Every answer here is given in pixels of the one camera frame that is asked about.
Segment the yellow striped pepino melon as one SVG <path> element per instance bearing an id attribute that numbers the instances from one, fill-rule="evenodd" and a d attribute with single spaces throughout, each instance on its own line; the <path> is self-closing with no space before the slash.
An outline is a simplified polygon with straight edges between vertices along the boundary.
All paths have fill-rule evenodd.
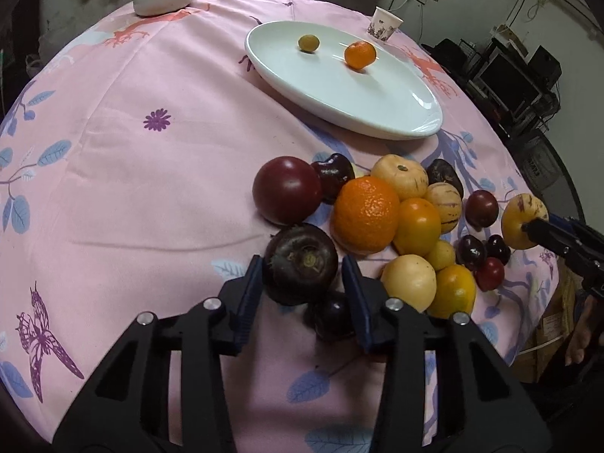
<path id="1" fill-rule="evenodd" d="M 510 199 L 501 219 L 502 236 L 512 250 L 528 250 L 535 247 L 526 232 L 525 224 L 535 219 L 549 220 L 545 204 L 531 193 L 521 193 Z"/>

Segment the red cherry tomato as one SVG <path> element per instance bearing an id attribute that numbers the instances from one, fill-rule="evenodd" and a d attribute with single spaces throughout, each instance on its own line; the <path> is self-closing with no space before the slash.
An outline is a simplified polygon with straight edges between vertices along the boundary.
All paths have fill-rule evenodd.
<path id="1" fill-rule="evenodd" d="M 474 279 L 481 291 L 496 290 L 505 279 L 505 266 L 497 258 L 487 258 L 474 272 Z"/>

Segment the dark purple mangosteen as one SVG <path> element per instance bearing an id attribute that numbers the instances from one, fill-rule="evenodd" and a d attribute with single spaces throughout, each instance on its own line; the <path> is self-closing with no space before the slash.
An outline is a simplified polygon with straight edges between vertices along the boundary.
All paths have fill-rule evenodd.
<path id="1" fill-rule="evenodd" d="M 426 168 L 429 184 L 447 183 L 457 189 L 460 197 L 464 197 L 464 186 L 455 168 L 443 159 L 435 159 Z"/>

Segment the orange yellow tomato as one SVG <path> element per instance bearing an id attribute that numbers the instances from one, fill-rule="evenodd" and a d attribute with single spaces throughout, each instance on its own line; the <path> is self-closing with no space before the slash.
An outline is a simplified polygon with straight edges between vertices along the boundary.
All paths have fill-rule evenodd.
<path id="1" fill-rule="evenodd" d="M 400 255 L 425 256 L 441 234 L 438 209 L 426 199 L 406 199 L 400 204 L 398 227 L 393 239 Z"/>

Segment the pale pepino melon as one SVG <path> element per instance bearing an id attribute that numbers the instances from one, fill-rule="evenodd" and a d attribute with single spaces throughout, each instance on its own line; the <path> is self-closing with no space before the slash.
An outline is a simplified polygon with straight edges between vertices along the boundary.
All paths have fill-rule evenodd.
<path id="1" fill-rule="evenodd" d="M 400 200 L 423 197 L 429 186 L 427 172 L 418 162 L 396 154 L 381 157 L 371 175 L 387 182 Z"/>

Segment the large orange mandarin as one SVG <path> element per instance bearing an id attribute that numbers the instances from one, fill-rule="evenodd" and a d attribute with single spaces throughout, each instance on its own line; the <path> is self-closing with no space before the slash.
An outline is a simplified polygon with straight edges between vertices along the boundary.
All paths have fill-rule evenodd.
<path id="1" fill-rule="evenodd" d="M 364 176 L 340 190 L 330 219 L 332 237 L 344 250 L 368 256 L 385 250 L 398 227 L 400 200 L 384 180 Z"/>

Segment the dark water chestnut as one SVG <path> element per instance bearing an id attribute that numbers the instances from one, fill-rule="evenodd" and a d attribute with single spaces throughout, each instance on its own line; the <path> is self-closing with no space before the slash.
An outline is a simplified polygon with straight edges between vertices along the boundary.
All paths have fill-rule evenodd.
<path id="1" fill-rule="evenodd" d="M 263 284 L 276 303 L 308 304 L 329 290 L 337 276 L 338 253 L 322 229 L 301 223 L 270 238 L 263 257 Z"/>

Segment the dark heart-shaped cherry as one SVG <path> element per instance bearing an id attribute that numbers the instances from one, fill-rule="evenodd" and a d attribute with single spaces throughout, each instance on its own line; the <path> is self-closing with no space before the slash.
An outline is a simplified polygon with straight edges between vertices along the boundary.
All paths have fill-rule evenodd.
<path id="1" fill-rule="evenodd" d="M 341 153 L 333 153 L 326 160 L 318 160 L 311 164 L 318 175 L 322 186 L 322 202 L 332 205 L 342 187 L 355 178 L 355 172 L 350 160 Z"/>

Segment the dark red plum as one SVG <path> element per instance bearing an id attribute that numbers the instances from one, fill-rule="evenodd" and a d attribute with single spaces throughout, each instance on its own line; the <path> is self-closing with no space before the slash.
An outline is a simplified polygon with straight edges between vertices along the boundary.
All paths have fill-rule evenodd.
<path id="1" fill-rule="evenodd" d="M 276 225 L 304 222 L 322 203 L 322 185 L 310 164 L 297 157 L 276 157 L 264 164 L 253 182 L 259 214 Z"/>

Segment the small orange mandarin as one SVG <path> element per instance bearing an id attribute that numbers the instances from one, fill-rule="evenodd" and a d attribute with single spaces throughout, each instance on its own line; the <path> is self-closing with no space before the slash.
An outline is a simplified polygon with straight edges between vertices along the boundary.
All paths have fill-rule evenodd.
<path id="1" fill-rule="evenodd" d="M 367 41 L 353 42 L 344 50 L 344 62 L 350 69 L 361 71 L 377 59 L 375 46 Z"/>

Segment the small green-yellow fruit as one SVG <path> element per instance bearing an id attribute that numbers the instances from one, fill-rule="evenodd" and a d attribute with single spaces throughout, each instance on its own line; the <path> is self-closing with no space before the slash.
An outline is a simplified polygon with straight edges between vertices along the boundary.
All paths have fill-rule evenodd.
<path id="1" fill-rule="evenodd" d="M 303 35 L 298 40 L 298 47 L 302 52 L 313 53 L 318 50 L 320 41 L 315 35 Z"/>

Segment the computer monitor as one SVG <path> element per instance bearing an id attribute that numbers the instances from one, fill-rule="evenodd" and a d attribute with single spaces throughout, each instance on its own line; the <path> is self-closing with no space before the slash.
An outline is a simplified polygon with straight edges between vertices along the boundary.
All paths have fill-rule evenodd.
<path id="1" fill-rule="evenodd" d="M 520 119 L 542 97 L 542 91 L 515 59 L 496 49 L 475 72 L 472 83 L 514 120 Z"/>

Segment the pink patterned tablecloth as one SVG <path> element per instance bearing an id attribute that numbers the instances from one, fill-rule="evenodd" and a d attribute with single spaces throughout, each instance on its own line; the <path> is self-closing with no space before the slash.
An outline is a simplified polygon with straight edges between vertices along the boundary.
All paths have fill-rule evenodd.
<path id="1" fill-rule="evenodd" d="M 252 184 L 268 160 L 342 153 L 365 174 L 388 153 L 456 168 L 466 191 L 528 192 L 462 90 L 401 31 L 383 49 L 414 66 L 443 110 L 436 136 L 381 141 L 306 114 L 245 52 L 260 23 L 368 37 L 369 17 L 313 0 L 193 0 L 138 18 L 126 4 L 66 45 L 1 125 L 1 381 L 50 442 L 99 361 L 142 311 L 184 313 L 245 273 L 276 227 Z M 472 318 L 508 364 L 555 293 L 556 258 L 515 251 Z M 324 346 L 303 309 L 263 297 L 248 346 L 223 358 L 239 452 L 368 452 L 384 365 Z"/>

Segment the white oval plate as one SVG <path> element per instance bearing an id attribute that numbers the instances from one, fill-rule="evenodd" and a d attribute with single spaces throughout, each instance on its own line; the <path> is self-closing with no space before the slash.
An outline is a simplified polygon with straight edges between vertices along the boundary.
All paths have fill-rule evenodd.
<path id="1" fill-rule="evenodd" d="M 315 35 L 318 50 L 302 52 L 298 40 Z M 357 36 L 318 23 L 263 23 L 247 34 L 248 59 L 283 97 L 349 131 L 387 140 L 436 134 L 443 111 L 419 69 L 377 46 L 376 61 L 360 72 L 344 62 Z"/>

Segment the floral paper cup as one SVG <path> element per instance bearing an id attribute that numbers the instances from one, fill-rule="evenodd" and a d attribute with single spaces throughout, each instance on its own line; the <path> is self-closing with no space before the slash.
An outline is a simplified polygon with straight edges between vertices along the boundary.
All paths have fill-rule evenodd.
<path id="1" fill-rule="evenodd" d="M 377 6 L 368 24 L 367 33 L 373 39 L 385 43 L 400 28 L 402 23 L 403 20 L 397 15 Z"/>

